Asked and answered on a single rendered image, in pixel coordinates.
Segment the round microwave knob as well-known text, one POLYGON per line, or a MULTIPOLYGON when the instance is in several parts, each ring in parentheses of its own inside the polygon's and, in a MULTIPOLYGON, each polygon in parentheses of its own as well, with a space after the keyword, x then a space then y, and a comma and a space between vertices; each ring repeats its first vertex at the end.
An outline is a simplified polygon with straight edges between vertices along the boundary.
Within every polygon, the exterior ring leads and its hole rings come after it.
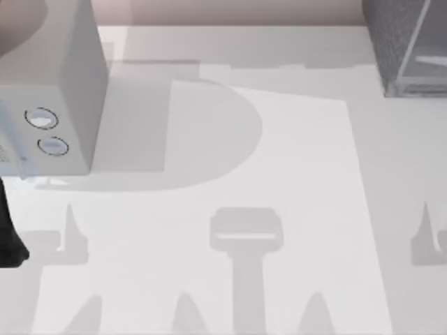
POLYGON ((59 124, 58 116, 44 107, 36 107, 24 111, 25 120, 34 128, 41 130, 50 130, 59 124))
POLYGON ((38 148, 49 156, 64 156, 69 151, 69 145, 59 137, 46 137, 37 141, 38 148))

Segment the pale microwave oven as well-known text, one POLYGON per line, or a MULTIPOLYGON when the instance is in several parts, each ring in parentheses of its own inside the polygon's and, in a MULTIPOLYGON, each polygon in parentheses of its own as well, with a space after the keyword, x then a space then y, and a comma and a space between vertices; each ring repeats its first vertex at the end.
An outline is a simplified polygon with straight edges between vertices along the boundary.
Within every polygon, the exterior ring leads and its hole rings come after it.
POLYGON ((91 0, 0 0, 0 177, 89 174, 107 88, 91 0), (59 124, 31 126, 24 111, 36 107, 59 124), (46 137, 66 141, 68 153, 44 154, 46 137))

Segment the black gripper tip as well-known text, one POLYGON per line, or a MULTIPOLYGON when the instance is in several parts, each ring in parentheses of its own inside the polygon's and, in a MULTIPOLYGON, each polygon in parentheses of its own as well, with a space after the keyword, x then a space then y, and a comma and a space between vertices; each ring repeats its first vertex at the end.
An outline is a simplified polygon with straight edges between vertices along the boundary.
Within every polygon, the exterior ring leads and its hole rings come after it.
POLYGON ((0 269, 18 268, 29 256, 28 248, 13 225, 4 182, 0 177, 0 269))

